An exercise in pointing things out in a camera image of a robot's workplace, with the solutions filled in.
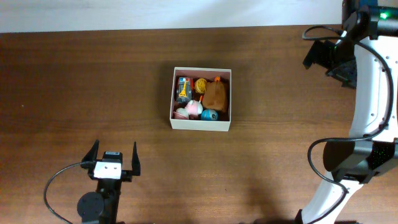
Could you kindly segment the blue round toy ball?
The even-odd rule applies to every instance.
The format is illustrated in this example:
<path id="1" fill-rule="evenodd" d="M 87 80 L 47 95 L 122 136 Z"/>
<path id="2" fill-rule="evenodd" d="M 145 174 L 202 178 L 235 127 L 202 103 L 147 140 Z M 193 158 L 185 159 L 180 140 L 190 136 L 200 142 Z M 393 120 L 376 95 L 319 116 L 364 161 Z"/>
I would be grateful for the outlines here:
<path id="1" fill-rule="evenodd" d="M 202 121 L 217 121 L 218 113 L 213 109 L 204 110 L 201 114 Z"/>

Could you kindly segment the red grey toy truck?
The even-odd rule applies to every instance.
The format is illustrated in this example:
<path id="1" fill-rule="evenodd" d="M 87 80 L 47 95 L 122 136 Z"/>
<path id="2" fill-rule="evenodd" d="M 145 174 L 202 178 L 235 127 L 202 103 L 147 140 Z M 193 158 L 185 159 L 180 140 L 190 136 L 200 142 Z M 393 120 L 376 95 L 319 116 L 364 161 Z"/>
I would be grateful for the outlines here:
<path id="1" fill-rule="evenodd" d="M 188 103 L 192 100 L 192 79 L 188 77 L 178 78 L 177 88 L 176 88 L 176 101 L 178 103 Z"/>

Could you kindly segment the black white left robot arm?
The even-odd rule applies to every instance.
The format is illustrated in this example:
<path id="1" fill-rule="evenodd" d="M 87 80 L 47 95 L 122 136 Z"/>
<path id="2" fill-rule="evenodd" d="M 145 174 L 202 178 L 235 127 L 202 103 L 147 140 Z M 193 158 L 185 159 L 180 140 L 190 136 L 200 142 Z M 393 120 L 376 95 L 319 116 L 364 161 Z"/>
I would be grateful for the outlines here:
<path id="1" fill-rule="evenodd" d="M 91 180 L 97 181 L 97 187 L 79 199 L 77 212 L 82 223 L 116 224 L 122 183 L 140 176 L 141 164 L 136 145 L 133 145 L 131 169 L 124 170 L 121 152 L 106 151 L 101 159 L 97 158 L 99 143 L 96 140 L 81 160 L 81 168 L 88 171 Z"/>

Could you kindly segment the pink white toy figure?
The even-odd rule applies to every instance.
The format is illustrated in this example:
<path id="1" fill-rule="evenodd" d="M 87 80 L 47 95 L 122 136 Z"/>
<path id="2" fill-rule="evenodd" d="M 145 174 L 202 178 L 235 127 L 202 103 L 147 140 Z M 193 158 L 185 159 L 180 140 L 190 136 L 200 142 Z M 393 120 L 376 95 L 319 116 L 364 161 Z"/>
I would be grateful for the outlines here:
<path id="1" fill-rule="evenodd" d="M 198 119 L 203 112 L 202 96 L 200 100 L 190 100 L 184 108 L 178 108 L 173 112 L 174 119 Z"/>

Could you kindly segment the brown plush toy with orange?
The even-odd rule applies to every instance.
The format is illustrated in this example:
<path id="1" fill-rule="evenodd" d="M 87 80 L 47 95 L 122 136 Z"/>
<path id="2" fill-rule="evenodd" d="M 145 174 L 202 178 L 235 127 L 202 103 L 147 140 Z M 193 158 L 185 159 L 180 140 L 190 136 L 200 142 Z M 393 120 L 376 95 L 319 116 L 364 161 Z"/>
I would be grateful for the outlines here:
<path id="1" fill-rule="evenodd" d="M 213 82 L 206 84 L 202 104 L 207 109 L 226 113 L 228 110 L 228 84 L 221 77 L 215 77 Z"/>

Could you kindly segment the yellow plastic cage ball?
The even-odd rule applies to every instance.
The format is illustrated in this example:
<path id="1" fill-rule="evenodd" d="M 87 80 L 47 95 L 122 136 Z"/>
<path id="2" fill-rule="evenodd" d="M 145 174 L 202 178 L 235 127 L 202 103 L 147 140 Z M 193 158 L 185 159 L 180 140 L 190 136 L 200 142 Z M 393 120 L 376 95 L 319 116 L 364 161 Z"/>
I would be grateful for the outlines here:
<path id="1" fill-rule="evenodd" d="M 194 89 L 199 94 L 204 94 L 206 92 L 207 80 L 204 78 L 199 78 L 194 82 Z"/>

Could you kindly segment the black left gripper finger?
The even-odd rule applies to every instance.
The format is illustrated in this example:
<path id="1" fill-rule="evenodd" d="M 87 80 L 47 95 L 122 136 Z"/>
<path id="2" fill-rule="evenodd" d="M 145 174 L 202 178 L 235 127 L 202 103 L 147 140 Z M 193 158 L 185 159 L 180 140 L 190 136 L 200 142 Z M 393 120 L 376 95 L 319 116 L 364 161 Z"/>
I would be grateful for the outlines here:
<path id="1" fill-rule="evenodd" d="M 91 149 L 83 157 L 81 160 L 81 168 L 94 168 L 97 161 L 99 143 L 100 141 L 97 139 Z"/>
<path id="2" fill-rule="evenodd" d="M 133 145 L 131 167 L 132 167 L 132 176 L 141 175 L 141 163 L 137 153 L 137 142 L 134 142 Z"/>

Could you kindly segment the white cardboard box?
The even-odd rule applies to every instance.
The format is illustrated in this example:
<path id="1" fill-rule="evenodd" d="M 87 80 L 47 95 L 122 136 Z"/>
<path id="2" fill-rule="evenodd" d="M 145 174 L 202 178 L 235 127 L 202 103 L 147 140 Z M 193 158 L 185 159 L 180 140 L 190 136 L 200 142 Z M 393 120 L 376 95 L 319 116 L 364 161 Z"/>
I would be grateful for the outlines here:
<path id="1" fill-rule="evenodd" d="M 200 131 L 228 131 L 231 124 L 231 78 L 232 71 L 230 69 L 221 68 L 192 68 L 192 67 L 175 67 L 172 83 L 172 94 L 170 100 L 170 123 L 174 129 L 200 130 Z M 188 77 L 192 79 L 193 100 L 200 100 L 204 94 L 199 94 L 194 89 L 194 82 L 199 78 L 204 78 L 208 82 L 213 82 L 215 77 L 221 77 L 222 81 L 228 84 L 228 110 L 226 113 L 216 111 L 218 113 L 217 121 L 202 121 L 201 115 L 198 119 L 174 119 L 173 112 L 178 108 L 184 108 L 187 103 L 178 103 L 176 101 L 176 88 L 178 78 Z"/>

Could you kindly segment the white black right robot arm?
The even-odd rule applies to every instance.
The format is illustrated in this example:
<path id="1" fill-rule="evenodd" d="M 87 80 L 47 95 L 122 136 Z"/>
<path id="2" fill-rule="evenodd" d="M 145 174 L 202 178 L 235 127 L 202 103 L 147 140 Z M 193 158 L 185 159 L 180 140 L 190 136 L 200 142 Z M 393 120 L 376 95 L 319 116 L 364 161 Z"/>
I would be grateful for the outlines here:
<path id="1" fill-rule="evenodd" d="M 296 223 L 334 223 L 363 185 L 397 166 L 397 8 L 343 1 L 342 27 L 313 37 L 303 61 L 356 92 L 347 138 L 324 138 L 321 184 Z"/>

